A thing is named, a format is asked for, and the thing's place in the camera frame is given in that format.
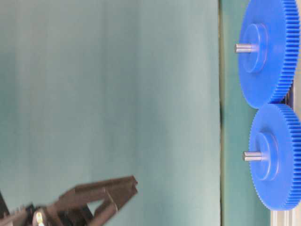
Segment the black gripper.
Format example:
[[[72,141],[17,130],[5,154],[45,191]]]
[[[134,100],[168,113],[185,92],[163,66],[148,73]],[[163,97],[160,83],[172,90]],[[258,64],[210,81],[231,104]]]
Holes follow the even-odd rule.
[[[0,202],[2,226],[103,226],[137,194],[134,176],[77,185],[60,196],[58,201],[35,207],[32,204],[10,213]],[[91,213],[88,203],[104,200]]]

